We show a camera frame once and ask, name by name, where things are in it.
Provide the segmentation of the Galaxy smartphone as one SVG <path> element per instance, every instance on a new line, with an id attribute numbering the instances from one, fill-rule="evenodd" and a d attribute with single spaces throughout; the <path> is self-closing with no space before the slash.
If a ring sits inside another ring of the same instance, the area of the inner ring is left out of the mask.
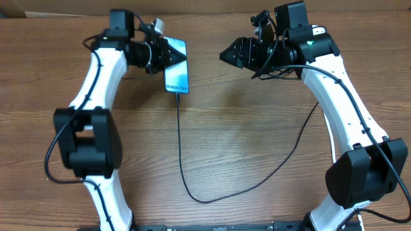
<path id="1" fill-rule="evenodd" d="M 179 40 L 171 37 L 164 37 L 166 40 Z M 189 93 L 188 61 L 183 61 L 164 70 L 164 84 L 166 92 L 179 94 Z"/>

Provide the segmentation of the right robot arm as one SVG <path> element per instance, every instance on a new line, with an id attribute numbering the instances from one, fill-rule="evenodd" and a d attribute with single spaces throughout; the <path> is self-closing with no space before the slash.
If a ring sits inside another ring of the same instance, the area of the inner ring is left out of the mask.
<path id="1" fill-rule="evenodd" d="M 326 171 L 328 193 L 305 215 L 301 230 L 351 230 L 351 219 L 404 187 L 400 174 L 408 155 L 402 139 L 391 139 L 355 91 L 340 50 L 323 26 L 308 21 L 303 1 L 251 17 L 254 36 L 237 38 L 220 60 L 274 79 L 294 71 L 312 91 L 337 137 L 340 156 Z"/>

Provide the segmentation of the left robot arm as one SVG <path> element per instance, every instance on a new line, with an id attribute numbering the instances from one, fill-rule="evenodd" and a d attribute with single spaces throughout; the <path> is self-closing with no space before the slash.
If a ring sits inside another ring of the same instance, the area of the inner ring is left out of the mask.
<path id="1" fill-rule="evenodd" d="M 166 92 L 189 91 L 186 43 L 165 36 L 160 19 L 136 26 L 138 19 L 129 10 L 111 10 L 109 27 L 84 40 L 91 52 L 87 76 L 70 105 L 53 115 L 56 135 L 51 146 L 59 148 L 63 165 L 75 175 L 74 182 L 91 194 L 100 230 L 137 228 L 119 180 L 123 147 L 111 111 L 128 68 L 163 73 Z"/>

